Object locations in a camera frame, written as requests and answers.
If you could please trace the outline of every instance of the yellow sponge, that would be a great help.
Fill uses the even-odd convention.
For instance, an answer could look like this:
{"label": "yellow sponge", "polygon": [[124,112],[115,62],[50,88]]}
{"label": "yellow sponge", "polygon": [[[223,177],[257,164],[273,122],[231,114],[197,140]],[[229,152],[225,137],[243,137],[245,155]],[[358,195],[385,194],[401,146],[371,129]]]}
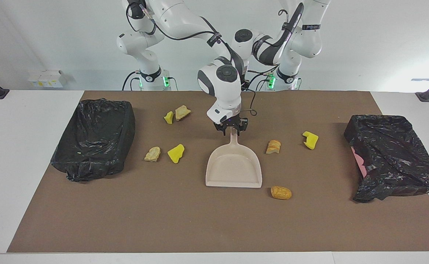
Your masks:
{"label": "yellow sponge", "polygon": [[164,117],[164,120],[166,120],[166,122],[168,124],[172,125],[172,118],[174,117],[174,112],[168,112],[167,115]]}
{"label": "yellow sponge", "polygon": [[185,147],[182,144],[179,144],[177,147],[174,147],[173,149],[169,150],[167,154],[169,154],[170,159],[173,163],[177,164],[179,163],[179,159],[184,154]]}
{"label": "yellow sponge", "polygon": [[304,132],[303,136],[307,137],[307,139],[304,142],[304,145],[310,149],[314,149],[315,144],[317,143],[317,140],[319,140],[319,137],[315,134],[310,133],[309,131]]}

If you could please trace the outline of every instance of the beige dustpan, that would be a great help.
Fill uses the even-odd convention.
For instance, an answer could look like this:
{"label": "beige dustpan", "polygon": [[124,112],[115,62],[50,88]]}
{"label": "beige dustpan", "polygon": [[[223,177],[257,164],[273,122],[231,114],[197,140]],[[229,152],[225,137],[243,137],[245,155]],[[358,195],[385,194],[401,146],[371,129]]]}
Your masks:
{"label": "beige dustpan", "polygon": [[262,187],[259,159],[250,148],[239,145],[236,129],[231,128],[231,142],[211,154],[206,168],[206,186]]}

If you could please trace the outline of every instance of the bread piece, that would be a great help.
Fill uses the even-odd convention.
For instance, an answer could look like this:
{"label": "bread piece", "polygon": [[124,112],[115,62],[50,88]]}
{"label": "bread piece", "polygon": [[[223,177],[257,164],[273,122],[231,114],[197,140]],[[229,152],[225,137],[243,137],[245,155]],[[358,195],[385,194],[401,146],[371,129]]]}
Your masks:
{"label": "bread piece", "polygon": [[181,119],[186,117],[189,113],[191,113],[191,111],[188,110],[185,105],[182,105],[181,107],[176,109],[176,120],[180,121]]}
{"label": "bread piece", "polygon": [[278,140],[270,140],[268,142],[266,154],[280,153],[281,143]]}
{"label": "bread piece", "polygon": [[151,162],[157,162],[157,159],[159,158],[159,154],[161,154],[161,148],[159,147],[152,147],[149,152],[146,154],[146,157],[144,157],[145,161],[151,161]]}
{"label": "bread piece", "polygon": [[273,186],[271,187],[270,192],[272,197],[275,199],[290,199],[292,196],[290,189],[286,187]]}

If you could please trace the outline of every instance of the black trash bag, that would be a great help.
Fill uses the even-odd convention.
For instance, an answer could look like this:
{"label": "black trash bag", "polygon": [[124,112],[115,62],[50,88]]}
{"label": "black trash bag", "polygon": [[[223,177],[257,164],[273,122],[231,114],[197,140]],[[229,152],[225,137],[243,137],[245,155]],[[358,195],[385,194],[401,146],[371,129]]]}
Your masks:
{"label": "black trash bag", "polygon": [[354,115],[344,135],[367,173],[353,200],[429,193],[429,155],[405,117]]}
{"label": "black trash bag", "polygon": [[129,102],[79,102],[58,143],[51,163],[72,182],[100,179],[124,169],[135,135]]}

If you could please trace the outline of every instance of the dustpan handle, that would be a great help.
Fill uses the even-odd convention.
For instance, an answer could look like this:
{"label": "dustpan handle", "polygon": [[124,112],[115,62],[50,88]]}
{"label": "dustpan handle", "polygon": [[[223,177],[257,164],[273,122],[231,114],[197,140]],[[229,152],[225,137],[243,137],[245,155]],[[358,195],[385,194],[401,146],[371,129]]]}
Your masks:
{"label": "dustpan handle", "polygon": [[231,127],[231,142],[230,144],[237,144],[238,143],[238,131]]}

